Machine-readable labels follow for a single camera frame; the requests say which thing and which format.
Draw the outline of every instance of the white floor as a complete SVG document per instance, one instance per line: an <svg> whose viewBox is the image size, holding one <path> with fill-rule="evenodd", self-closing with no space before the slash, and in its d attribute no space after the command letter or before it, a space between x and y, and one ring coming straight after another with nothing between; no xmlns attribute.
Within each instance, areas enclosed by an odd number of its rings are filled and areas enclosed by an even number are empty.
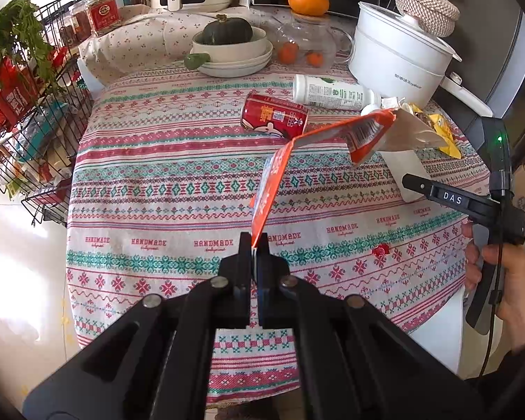
<svg viewBox="0 0 525 420"><path fill-rule="evenodd" d="M17 408L32 388L78 352L65 248L64 227L51 222L32 227L22 205L0 197L0 387ZM461 377L475 375L485 349L486 339L465 326ZM507 349L504 336L493 369ZM303 418L298 392L277 397L283 419Z"/></svg>

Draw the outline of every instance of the red can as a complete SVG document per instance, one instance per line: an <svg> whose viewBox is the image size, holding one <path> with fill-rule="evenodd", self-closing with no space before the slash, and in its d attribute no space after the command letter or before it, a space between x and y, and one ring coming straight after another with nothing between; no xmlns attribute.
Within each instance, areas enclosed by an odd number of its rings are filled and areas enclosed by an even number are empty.
<svg viewBox="0 0 525 420"><path fill-rule="evenodd" d="M305 131L308 111L301 104L250 92L241 111L241 126L292 140Z"/></svg>

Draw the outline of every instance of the stack of plates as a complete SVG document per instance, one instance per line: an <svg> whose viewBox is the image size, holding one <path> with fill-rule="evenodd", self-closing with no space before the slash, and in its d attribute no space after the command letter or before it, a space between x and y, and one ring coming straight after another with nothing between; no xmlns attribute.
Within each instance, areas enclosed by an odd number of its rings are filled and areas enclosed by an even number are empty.
<svg viewBox="0 0 525 420"><path fill-rule="evenodd" d="M212 77L242 77L260 71L266 66L272 57L273 46L266 41L264 54L250 60L231 61L229 63L204 63L198 68L200 72Z"/></svg>

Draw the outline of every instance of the patterned tablecloth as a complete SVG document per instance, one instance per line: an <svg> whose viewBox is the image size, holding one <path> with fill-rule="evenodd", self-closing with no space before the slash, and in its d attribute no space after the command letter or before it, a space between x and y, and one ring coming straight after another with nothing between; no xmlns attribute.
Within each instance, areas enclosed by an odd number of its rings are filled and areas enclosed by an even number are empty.
<svg viewBox="0 0 525 420"><path fill-rule="evenodd" d="M331 75L353 80L346 69ZM66 275L81 345L140 297L184 294L237 251L264 162L284 144L242 129L241 106L251 90L288 98L292 79L276 64L214 79L177 63L123 78L96 103L68 221ZM434 102L426 111L442 112ZM310 127L348 115L314 108ZM418 156L435 180L484 193L488 171L457 134L462 160L436 149ZM380 155L355 167L343 141L330 140L294 153L265 229L296 276L331 296L362 294L408 331L462 285L462 220L426 200L404 203ZM371 249L381 242L390 252L378 258ZM298 386L292 331L261 329L251 304L249 329L217 333L210 404Z"/></svg>

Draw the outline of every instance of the white bottle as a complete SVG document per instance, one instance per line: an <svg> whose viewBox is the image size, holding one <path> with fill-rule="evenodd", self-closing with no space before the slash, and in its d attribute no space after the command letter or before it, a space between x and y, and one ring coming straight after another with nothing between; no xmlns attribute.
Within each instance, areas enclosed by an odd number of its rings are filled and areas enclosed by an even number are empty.
<svg viewBox="0 0 525 420"><path fill-rule="evenodd" d="M296 74L294 102L327 109L362 110L373 104L381 107L381 95L364 86L327 77Z"/></svg>

